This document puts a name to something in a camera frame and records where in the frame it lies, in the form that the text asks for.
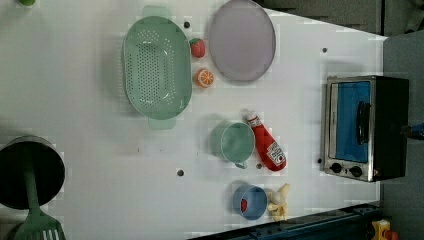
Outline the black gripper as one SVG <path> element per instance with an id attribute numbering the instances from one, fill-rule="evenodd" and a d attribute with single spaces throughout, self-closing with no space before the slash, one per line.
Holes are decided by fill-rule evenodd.
<path id="1" fill-rule="evenodd" d="M 407 138 L 424 140 L 424 124 L 416 124 L 403 126 L 401 128 L 401 134 Z"/>

